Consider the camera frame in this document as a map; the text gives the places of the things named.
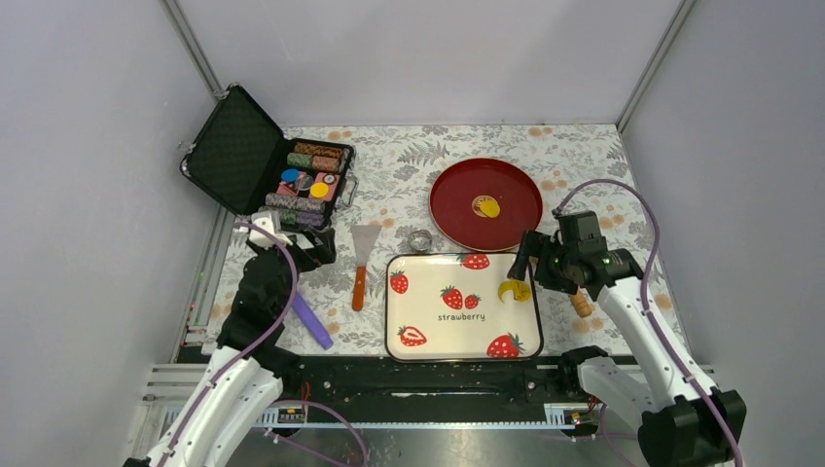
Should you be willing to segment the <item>yellow dough piece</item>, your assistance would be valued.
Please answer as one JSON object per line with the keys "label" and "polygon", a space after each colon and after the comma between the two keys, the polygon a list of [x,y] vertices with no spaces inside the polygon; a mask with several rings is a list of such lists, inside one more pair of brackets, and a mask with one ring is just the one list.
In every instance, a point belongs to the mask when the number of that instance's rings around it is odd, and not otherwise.
{"label": "yellow dough piece", "polygon": [[494,219],[500,215],[498,201],[489,196],[479,196],[473,200],[473,211],[480,217]]}

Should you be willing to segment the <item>red round plate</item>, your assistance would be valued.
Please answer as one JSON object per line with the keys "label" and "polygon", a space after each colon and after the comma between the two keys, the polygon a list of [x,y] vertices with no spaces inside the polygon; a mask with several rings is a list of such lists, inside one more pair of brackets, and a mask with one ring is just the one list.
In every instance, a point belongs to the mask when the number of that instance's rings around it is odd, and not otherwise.
{"label": "red round plate", "polygon": [[429,210],[452,242],[498,252],[517,247],[524,232],[539,226],[544,203],[536,184],[520,168],[476,158],[457,162],[436,178]]}

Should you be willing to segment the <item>wooden dough roller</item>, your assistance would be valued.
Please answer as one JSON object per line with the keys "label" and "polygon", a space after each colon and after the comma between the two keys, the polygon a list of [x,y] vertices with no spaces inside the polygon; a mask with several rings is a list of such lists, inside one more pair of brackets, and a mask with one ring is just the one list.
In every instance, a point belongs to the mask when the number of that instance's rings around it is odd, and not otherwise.
{"label": "wooden dough roller", "polygon": [[592,305],[585,297],[581,287],[566,276],[558,265],[557,258],[532,258],[533,281],[538,286],[567,295],[579,317],[586,318],[592,315]]}

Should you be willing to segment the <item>metal spatula wooden handle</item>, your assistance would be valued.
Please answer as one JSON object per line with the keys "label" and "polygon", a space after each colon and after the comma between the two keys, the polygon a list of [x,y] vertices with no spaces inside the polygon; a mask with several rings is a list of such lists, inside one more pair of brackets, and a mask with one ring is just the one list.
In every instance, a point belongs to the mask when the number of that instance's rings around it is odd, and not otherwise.
{"label": "metal spatula wooden handle", "polygon": [[351,306],[354,311],[364,307],[367,263],[382,230],[382,225],[356,225],[350,231],[356,260],[356,270]]}

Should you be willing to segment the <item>small glass cup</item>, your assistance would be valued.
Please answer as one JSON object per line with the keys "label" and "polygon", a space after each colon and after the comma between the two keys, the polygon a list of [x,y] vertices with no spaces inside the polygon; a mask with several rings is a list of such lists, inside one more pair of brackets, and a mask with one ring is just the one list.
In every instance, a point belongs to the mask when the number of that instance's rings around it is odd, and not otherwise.
{"label": "small glass cup", "polygon": [[426,254],[432,249],[433,236],[427,230],[416,230],[409,234],[407,244],[413,253]]}

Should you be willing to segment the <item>white strawberry tray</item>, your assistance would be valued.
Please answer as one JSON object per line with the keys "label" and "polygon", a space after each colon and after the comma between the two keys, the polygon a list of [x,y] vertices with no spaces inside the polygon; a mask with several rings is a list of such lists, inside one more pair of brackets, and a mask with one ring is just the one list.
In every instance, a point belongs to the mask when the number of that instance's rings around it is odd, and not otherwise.
{"label": "white strawberry tray", "polygon": [[387,266],[385,347],[405,362],[520,360],[544,345],[532,275],[513,253],[405,255]]}

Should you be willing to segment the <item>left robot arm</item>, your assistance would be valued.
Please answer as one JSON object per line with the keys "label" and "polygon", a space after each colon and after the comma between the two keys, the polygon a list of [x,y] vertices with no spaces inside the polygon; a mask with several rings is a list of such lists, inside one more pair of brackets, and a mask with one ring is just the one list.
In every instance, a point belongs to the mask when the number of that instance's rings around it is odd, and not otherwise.
{"label": "left robot arm", "polygon": [[127,466],[224,466],[269,404],[301,390],[297,355],[276,343],[284,319],[300,307],[300,274],[335,261],[335,231],[304,227],[286,233],[272,213],[236,226],[247,231],[253,255],[216,348],[175,421]]}

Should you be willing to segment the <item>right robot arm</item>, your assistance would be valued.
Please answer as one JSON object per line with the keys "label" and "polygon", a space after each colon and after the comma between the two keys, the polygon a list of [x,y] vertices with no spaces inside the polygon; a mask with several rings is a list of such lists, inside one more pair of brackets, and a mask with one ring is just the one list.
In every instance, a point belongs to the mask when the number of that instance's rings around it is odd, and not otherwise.
{"label": "right robot arm", "polygon": [[593,212],[556,219],[552,235],[523,233],[509,278],[523,280],[534,266],[533,280],[545,289],[586,291],[645,377],[635,379],[598,346],[580,347],[559,358],[561,394],[605,404],[635,431],[651,466],[742,465],[738,440],[747,409],[741,396],[721,390],[667,328],[642,267],[626,249],[609,249]]}

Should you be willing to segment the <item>purple cylinder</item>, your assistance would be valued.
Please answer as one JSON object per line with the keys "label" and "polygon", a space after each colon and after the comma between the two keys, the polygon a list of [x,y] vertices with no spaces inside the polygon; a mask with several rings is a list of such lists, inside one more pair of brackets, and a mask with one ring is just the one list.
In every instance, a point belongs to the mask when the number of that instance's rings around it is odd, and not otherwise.
{"label": "purple cylinder", "polygon": [[322,349],[333,347],[331,335],[300,293],[295,295],[292,309]]}

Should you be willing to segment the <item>black poker chip case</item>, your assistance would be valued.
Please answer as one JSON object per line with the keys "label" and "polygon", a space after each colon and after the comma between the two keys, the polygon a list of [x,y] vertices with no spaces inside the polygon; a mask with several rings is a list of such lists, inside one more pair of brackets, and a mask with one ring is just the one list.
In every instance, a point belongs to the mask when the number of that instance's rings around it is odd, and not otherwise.
{"label": "black poker chip case", "polygon": [[241,85],[229,85],[181,160],[181,174],[236,216],[281,212],[290,230],[324,229],[356,151],[289,138]]}

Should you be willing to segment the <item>floral table mat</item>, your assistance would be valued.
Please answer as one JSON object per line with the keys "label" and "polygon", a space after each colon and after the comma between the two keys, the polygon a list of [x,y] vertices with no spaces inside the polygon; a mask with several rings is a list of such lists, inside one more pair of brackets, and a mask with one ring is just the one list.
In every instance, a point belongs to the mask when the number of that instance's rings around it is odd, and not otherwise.
{"label": "floral table mat", "polygon": [[[302,275],[300,291],[333,338],[338,355],[386,352],[386,266],[409,251],[408,236],[427,230],[432,250],[454,252],[429,212],[433,182],[457,162],[491,158],[509,162],[536,184],[544,214],[540,229],[554,231],[552,210],[590,209],[608,243],[644,262],[653,233],[635,196],[619,132],[610,125],[569,126],[328,126],[295,127],[291,137],[352,146],[358,179],[353,204],[334,217],[337,260]],[[382,225],[367,263],[364,307],[351,306],[356,260],[351,227]]]}

